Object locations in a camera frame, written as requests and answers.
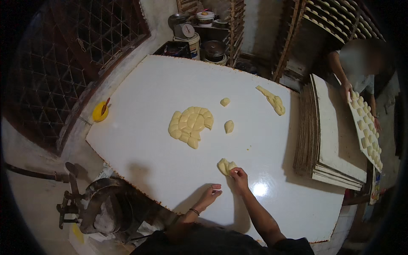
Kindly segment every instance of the scale dial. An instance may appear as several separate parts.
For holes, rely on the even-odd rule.
[[[191,24],[183,24],[182,32],[185,37],[192,38],[194,36],[194,27]]]

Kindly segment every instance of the white table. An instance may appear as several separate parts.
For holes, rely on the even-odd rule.
[[[286,108],[278,116],[261,85]],[[227,107],[220,104],[231,99]],[[223,194],[201,221],[213,222],[261,240],[231,181],[217,169],[221,158],[235,161],[249,175],[249,186],[289,238],[329,240],[344,189],[294,174],[299,96],[272,81],[206,62],[148,55],[111,96],[109,115],[86,137],[115,171],[151,199],[185,213],[204,184],[220,183]],[[201,132],[197,150],[173,139],[168,125],[175,111],[208,108],[213,129]],[[224,123],[233,120],[228,135]]]

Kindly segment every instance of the hand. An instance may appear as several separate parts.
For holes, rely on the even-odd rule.
[[[198,202],[192,207],[197,210],[198,213],[204,211],[210,204],[212,204],[217,197],[222,194],[222,191],[217,191],[220,189],[221,184],[212,184],[201,196]]]
[[[374,117],[374,127],[377,131],[381,131],[380,121],[377,119],[377,117]]]
[[[243,195],[246,192],[250,192],[248,188],[248,175],[242,168],[236,167],[231,169],[230,176],[235,180],[235,187],[238,194]]]
[[[351,93],[353,93],[353,87],[351,86],[351,83],[348,80],[343,82],[341,86],[343,87],[343,91],[344,91],[343,98],[346,101],[346,103],[348,103],[347,94],[350,93],[350,97],[352,96]]]

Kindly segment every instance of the metal grille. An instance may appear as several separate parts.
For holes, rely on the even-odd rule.
[[[9,71],[4,115],[11,124],[60,154],[84,103],[107,75],[102,74],[147,38],[136,8],[121,0],[44,3]]]

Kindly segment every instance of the wristband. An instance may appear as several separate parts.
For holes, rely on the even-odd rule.
[[[193,208],[190,208],[189,210],[192,210],[192,211],[195,212],[198,216],[200,216],[200,214],[198,213],[197,210],[195,210],[195,209],[193,209]]]

